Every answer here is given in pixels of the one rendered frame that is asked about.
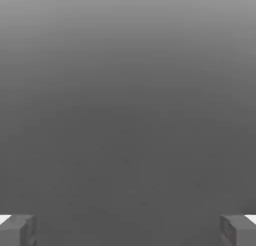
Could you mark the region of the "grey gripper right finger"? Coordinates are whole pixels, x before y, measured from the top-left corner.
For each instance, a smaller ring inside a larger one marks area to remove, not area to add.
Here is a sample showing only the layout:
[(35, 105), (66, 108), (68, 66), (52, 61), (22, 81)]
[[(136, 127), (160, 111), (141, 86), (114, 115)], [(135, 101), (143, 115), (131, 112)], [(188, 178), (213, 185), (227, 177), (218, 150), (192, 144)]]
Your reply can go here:
[(221, 246), (256, 246), (256, 214), (221, 215)]

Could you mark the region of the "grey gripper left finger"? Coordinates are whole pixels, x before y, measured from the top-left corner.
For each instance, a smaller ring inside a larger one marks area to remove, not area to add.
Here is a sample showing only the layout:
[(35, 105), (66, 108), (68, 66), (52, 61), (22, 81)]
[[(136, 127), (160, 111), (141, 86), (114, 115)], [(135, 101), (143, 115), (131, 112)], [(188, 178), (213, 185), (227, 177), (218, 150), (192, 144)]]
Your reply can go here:
[(0, 246), (38, 246), (37, 216), (0, 214)]

